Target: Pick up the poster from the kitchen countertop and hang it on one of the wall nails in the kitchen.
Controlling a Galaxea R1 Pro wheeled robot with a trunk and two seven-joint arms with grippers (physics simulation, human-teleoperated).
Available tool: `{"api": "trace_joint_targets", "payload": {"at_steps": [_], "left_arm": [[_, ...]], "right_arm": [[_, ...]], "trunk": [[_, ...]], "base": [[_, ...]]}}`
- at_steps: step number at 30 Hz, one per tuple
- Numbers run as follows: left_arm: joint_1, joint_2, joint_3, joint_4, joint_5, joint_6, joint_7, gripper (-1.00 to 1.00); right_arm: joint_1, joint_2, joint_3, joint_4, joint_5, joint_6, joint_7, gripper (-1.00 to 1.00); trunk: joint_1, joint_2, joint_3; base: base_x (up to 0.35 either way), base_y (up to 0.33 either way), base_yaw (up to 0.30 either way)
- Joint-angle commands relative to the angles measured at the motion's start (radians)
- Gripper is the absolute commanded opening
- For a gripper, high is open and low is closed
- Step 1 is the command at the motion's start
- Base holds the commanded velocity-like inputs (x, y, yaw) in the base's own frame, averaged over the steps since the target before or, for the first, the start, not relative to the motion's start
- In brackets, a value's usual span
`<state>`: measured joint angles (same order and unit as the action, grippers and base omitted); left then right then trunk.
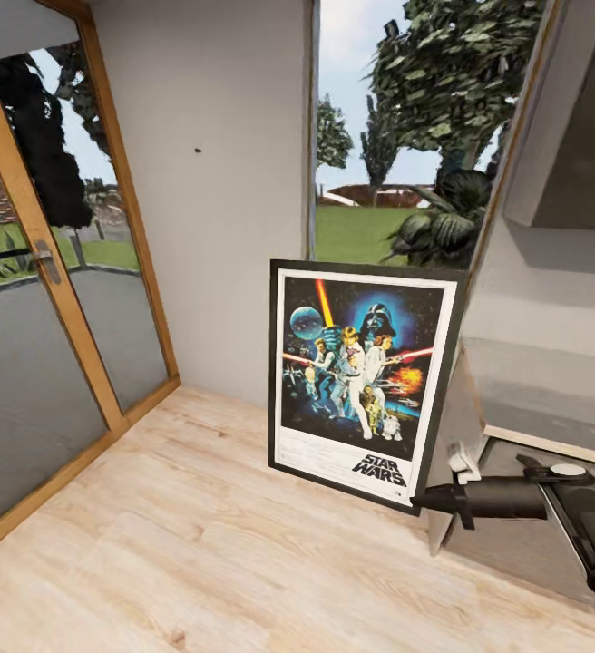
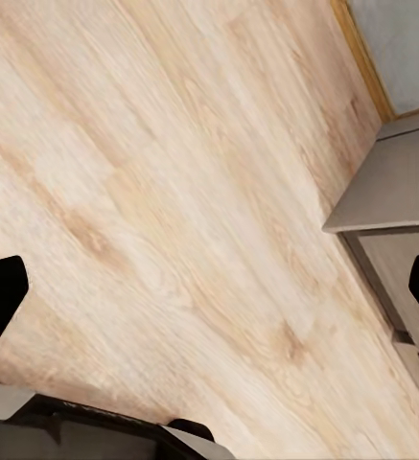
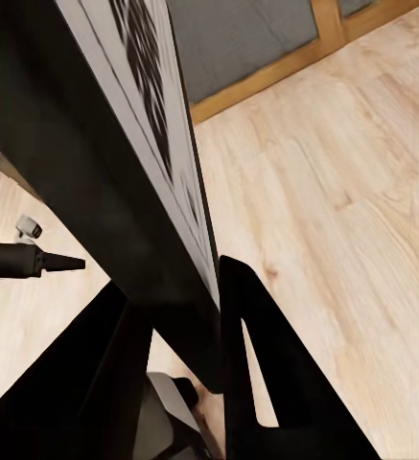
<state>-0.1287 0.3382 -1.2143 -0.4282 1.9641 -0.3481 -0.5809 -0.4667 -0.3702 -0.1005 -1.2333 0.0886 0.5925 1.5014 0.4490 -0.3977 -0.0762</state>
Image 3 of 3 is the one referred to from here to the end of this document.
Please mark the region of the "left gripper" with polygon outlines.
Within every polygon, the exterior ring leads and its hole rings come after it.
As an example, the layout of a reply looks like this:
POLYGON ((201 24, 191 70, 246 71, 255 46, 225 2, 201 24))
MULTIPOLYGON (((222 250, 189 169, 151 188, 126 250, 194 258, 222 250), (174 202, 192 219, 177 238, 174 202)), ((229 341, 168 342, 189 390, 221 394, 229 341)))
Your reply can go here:
POLYGON ((41 277, 40 270, 85 268, 85 260, 43 252, 36 244, 0 242, 0 278, 41 277))

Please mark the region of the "poster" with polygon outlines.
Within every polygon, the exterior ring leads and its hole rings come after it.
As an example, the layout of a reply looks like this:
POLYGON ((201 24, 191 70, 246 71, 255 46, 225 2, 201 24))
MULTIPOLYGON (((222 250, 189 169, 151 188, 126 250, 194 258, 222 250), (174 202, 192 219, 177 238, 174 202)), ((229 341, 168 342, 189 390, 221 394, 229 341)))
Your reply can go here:
POLYGON ((0 0, 0 151, 212 395, 220 257, 166 0, 0 0))

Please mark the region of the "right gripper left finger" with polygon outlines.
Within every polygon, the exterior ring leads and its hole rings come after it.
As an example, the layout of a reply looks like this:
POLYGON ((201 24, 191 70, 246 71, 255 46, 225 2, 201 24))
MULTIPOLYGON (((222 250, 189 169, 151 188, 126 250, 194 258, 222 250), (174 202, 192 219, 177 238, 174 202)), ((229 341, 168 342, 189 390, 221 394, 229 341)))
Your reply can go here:
POLYGON ((0 460, 132 460, 153 330, 110 281, 0 399, 0 460))

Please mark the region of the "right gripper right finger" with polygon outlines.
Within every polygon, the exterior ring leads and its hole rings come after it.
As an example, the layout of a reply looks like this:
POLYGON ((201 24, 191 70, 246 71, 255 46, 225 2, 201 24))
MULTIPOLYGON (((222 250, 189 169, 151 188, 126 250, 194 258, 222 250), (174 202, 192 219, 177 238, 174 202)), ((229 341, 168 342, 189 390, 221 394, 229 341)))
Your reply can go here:
POLYGON ((226 460, 381 460, 257 273, 225 255, 220 309, 226 460), (257 422, 242 319, 279 427, 257 422))

